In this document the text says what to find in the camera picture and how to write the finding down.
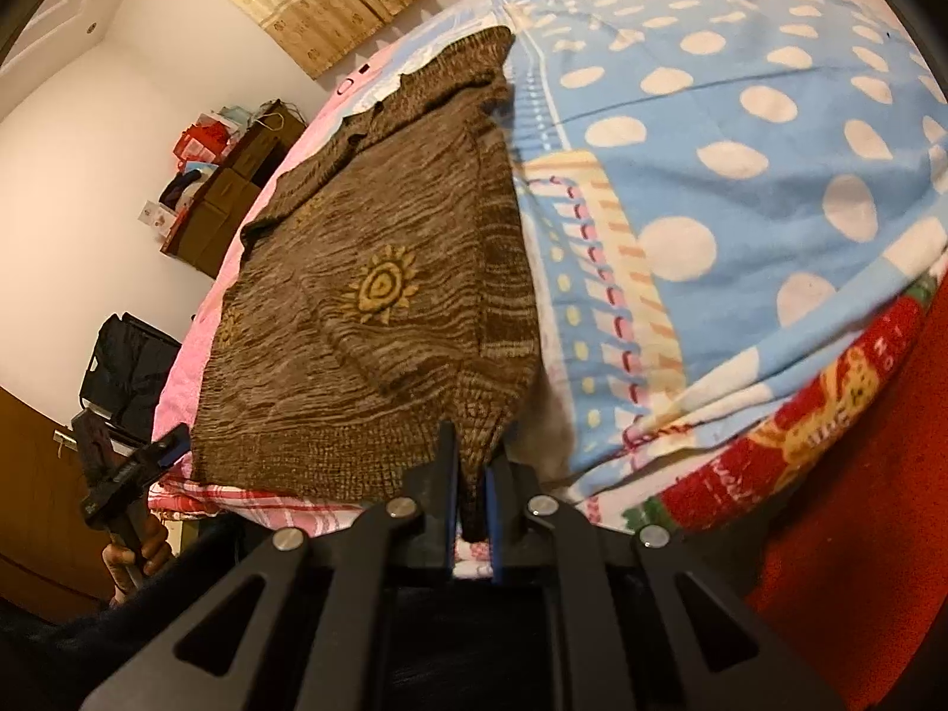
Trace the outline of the left hand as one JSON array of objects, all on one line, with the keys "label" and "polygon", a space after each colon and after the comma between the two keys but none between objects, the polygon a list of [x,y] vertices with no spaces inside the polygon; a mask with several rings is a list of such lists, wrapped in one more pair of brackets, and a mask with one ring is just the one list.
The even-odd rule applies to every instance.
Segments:
[{"label": "left hand", "polygon": [[174,549],[169,543],[169,530],[154,514],[148,514],[140,525],[140,550],[132,549],[116,541],[109,541],[101,551],[101,560],[113,580],[111,607],[119,607],[138,591],[133,576],[153,578],[175,559]]}]

